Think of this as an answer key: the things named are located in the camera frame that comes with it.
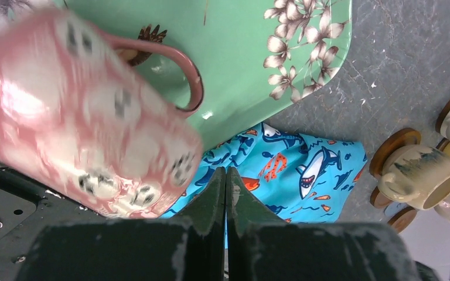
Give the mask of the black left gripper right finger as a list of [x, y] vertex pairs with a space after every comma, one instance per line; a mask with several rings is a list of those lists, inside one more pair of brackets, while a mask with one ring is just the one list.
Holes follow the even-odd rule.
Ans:
[[404, 243], [379, 223], [288, 223], [226, 176], [231, 280], [419, 280]]

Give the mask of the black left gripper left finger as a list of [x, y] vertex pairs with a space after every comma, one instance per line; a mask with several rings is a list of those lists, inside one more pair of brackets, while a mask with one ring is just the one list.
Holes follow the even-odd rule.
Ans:
[[45, 228], [17, 280], [223, 280], [226, 172], [167, 219]]

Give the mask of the beige mug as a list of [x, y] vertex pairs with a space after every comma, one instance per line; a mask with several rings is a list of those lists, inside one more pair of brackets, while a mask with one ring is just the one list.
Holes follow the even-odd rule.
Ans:
[[450, 157], [429, 146], [403, 146], [384, 162], [377, 187], [395, 202], [434, 208], [450, 195]]

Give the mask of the pink mug maroon inside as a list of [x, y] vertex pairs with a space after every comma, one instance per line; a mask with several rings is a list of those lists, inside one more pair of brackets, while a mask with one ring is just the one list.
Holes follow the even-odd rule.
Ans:
[[[173, 60], [188, 104], [165, 100], [117, 49]], [[160, 217], [199, 166], [203, 144], [187, 118], [203, 98], [197, 67], [178, 49], [45, 9], [0, 36], [0, 163], [106, 217]]]

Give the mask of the blue round coaster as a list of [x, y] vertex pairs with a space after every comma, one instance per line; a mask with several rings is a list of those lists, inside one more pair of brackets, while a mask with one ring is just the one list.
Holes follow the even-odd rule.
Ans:
[[398, 202], [392, 202], [384, 209], [384, 215], [386, 217], [392, 218], [397, 213], [399, 213], [401, 210], [408, 207], [408, 204], [406, 203], [398, 203]]

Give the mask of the dark brown round coaster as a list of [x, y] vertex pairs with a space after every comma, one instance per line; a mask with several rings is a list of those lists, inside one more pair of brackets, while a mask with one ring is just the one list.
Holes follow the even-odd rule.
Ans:
[[442, 140], [437, 144], [436, 148], [440, 151], [444, 151], [444, 149], [449, 145], [450, 141], [447, 138], [442, 138]]

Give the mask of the blue shark print cloth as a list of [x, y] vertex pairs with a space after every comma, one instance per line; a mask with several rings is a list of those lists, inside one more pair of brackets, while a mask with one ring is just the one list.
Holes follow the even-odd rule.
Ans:
[[169, 218], [200, 194], [220, 167], [237, 169], [245, 187], [286, 222], [335, 222], [367, 156], [360, 142], [290, 134], [260, 123], [208, 150]]

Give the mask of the green floral tray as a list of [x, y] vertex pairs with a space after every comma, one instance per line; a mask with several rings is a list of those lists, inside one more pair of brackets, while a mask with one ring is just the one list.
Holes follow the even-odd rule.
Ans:
[[[0, 1], [0, 36], [52, 8], [105, 34], [187, 55], [203, 82], [203, 101], [187, 118], [203, 151], [323, 87], [347, 55], [352, 19], [350, 1]], [[173, 60], [116, 54], [165, 100], [188, 104], [189, 83]]]

